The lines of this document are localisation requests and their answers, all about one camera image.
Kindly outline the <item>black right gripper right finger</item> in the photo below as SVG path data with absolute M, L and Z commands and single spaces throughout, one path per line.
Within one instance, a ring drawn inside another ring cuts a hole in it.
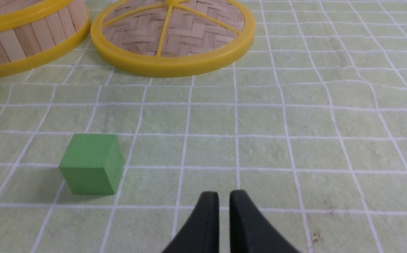
M 243 189 L 230 193 L 230 251 L 232 253 L 297 253 L 263 216 Z

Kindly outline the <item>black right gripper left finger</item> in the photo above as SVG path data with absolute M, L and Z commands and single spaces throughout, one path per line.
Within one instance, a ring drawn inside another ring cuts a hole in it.
M 163 252 L 218 253 L 219 233 L 218 194 L 204 191 L 184 226 Z

